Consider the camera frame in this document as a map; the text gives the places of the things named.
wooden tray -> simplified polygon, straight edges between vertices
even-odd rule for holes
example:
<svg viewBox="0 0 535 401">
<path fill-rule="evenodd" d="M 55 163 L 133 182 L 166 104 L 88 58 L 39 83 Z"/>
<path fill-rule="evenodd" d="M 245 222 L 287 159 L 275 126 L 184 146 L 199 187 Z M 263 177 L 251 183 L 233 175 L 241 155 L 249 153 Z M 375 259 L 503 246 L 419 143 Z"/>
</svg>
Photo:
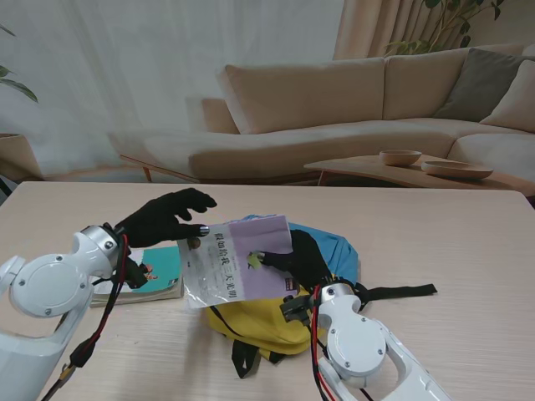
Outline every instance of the wooden tray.
<svg viewBox="0 0 535 401">
<path fill-rule="evenodd" d="M 461 163 L 460 161 L 424 161 L 421 164 L 421 169 L 429 175 L 467 180 L 481 180 L 493 172 L 493 169 L 481 165 Z"/>
</svg>

wooden table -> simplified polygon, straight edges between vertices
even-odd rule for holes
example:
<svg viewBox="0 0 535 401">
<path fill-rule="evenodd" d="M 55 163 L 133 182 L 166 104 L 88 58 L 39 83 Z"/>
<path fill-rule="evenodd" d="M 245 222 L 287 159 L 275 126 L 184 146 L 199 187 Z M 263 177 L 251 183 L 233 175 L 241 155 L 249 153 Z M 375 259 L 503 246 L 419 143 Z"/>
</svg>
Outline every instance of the wooden table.
<svg viewBox="0 0 535 401">
<path fill-rule="evenodd" d="M 182 185 L 24 183 L 0 207 L 0 261 L 69 251 L 75 231 L 116 223 Z M 433 282 L 433 297 L 372 302 L 387 325 L 455 400 L 531 400 L 535 394 L 535 211 L 520 194 L 493 190 L 203 186 L 219 206 L 199 223 L 251 213 L 345 236 L 367 287 Z M 88 312 L 62 362 L 90 335 Z M 240 380 L 231 343 L 184 300 L 118 306 L 93 358 L 55 401 L 319 399 L 308 353 Z M 0 301 L 0 328 L 43 334 L 55 319 L 23 317 Z M 395 375 L 390 365 L 386 382 Z M 386 387 L 372 390 L 376 400 Z"/>
<path fill-rule="evenodd" d="M 349 157 L 319 161 L 305 165 L 307 169 L 320 170 L 318 185 L 325 185 L 331 175 L 356 175 L 388 181 L 408 188 L 442 188 L 454 190 L 517 190 L 526 197 L 535 196 L 535 184 L 514 175 L 493 172 L 484 180 L 453 180 L 427 175 L 421 170 L 424 161 L 447 161 L 422 155 L 416 163 L 406 167 L 383 165 L 378 155 Z"/>
</svg>

book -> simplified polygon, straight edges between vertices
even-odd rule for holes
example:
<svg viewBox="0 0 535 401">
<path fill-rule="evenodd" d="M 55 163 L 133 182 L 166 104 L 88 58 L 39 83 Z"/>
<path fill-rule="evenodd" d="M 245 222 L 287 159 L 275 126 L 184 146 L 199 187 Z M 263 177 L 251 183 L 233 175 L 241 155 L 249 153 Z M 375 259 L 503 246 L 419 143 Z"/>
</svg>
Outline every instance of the book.
<svg viewBox="0 0 535 401">
<path fill-rule="evenodd" d="M 117 304 L 182 297 L 181 259 L 177 246 L 134 250 L 129 258 L 138 265 L 144 263 L 147 266 L 149 272 L 145 277 L 148 282 L 134 290 L 125 284 Z M 94 286 L 91 307 L 105 306 L 112 286 L 112 282 L 101 282 Z"/>
<path fill-rule="evenodd" d="M 185 296 L 191 307 L 296 295 L 288 272 L 264 266 L 255 252 L 292 252 L 285 216 L 210 226 L 202 238 L 178 241 Z"/>
</svg>

curtain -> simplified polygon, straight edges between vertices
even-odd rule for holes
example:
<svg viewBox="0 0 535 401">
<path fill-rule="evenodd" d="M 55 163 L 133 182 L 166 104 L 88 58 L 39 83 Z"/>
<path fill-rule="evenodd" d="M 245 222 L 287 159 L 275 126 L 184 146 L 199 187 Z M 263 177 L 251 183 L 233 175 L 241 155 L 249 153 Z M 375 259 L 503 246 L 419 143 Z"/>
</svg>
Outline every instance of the curtain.
<svg viewBox="0 0 535 401">
<path fill-rule="evenodd" d="M 25 135 L 45 175 L 120 163 L 106 133 L 189 129 L 185 99 L 221 96 L 226 63 L 332 58 L 343 0 L 3 0 L 0 132 Z"/>
<path fill-rule="evenodd" d="M 345 0 L 333 59 L 380 57 L 390 42 L 429 40 L 439 14 L 422 0 Z M 451 48 L 457 39 L 451 30 L 441 43 Z"/>
</svg>

gray pillow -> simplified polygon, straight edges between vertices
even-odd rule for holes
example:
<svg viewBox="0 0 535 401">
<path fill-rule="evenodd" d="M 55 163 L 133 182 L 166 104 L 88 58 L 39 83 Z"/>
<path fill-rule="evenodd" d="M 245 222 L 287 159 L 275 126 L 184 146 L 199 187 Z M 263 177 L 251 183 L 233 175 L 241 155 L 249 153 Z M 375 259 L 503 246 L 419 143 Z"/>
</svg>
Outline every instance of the gray pillow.
<svg viewBox="0 0 535 401">
<path fill-rule="evenodd" d="M 524 60 L 535 61 L 535 57 L 471 48 L 447 101 L 433 117 L 481 121 L 498 106 Z"/>
</svg>

